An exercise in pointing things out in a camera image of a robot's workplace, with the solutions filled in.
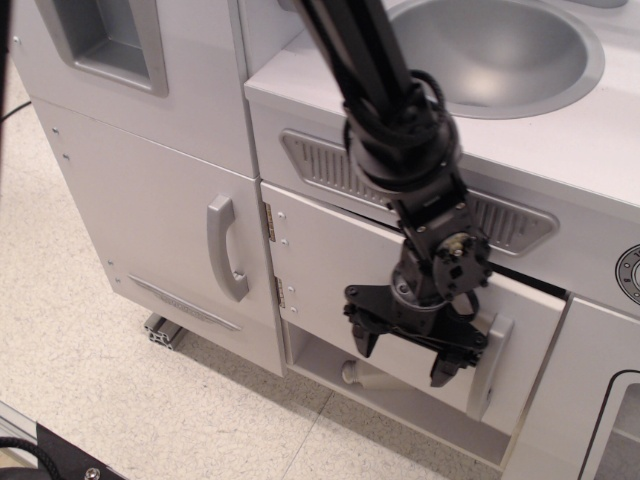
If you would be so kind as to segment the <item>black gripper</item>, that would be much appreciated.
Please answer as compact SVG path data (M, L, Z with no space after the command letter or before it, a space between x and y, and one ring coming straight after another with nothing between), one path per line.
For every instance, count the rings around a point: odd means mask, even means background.
M438 353L432 366L431 387L444 387L460 369L479 360L487 335L472 325L479 301L471 291L462 295L470 308L459 313L451 302L421 306L398 295L389 285L350 285L345 289L344 314L352 325L358 352L373 353L378 338L391 334Z

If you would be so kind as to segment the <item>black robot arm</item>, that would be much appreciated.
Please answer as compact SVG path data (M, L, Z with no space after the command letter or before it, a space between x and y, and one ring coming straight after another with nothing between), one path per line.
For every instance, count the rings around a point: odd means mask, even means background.
M345 314L369 356L392 334L435 352L434 387L476 365L476 289L492 269L486 234L460 176L456 124L435 79L407 67L378 1L298 1L343 95L343 143L357 177L387 200L405 240L386 286L350 285Z

